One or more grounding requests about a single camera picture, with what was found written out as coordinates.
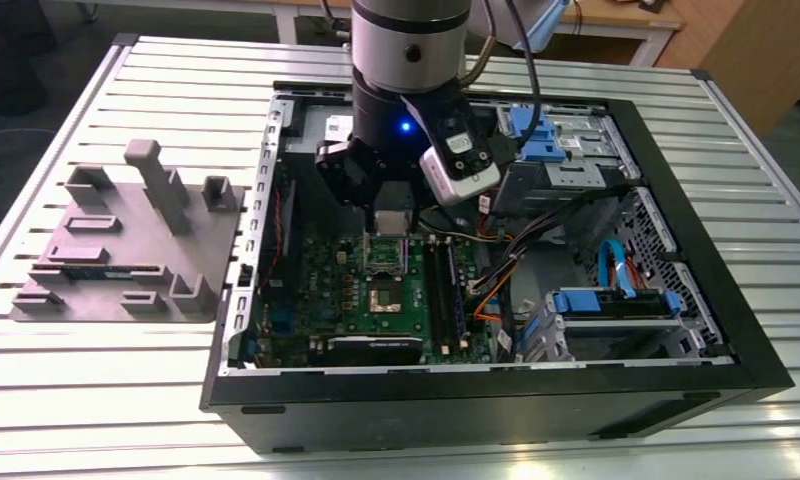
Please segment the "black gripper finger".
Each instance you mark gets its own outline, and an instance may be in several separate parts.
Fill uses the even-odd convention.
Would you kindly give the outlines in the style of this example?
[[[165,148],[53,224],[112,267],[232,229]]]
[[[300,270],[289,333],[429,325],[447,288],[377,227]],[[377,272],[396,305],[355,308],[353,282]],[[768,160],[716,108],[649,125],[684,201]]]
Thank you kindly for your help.
[[[379,192],[379,234],[408,235],[415,230],[416,212],[409,184],[388,181]]]
[[[337,203],[363,209],[364,228],[373,233],[375,200],[380,191],[376,151],[359,138],[344,142],[320,141],[315,166]]]

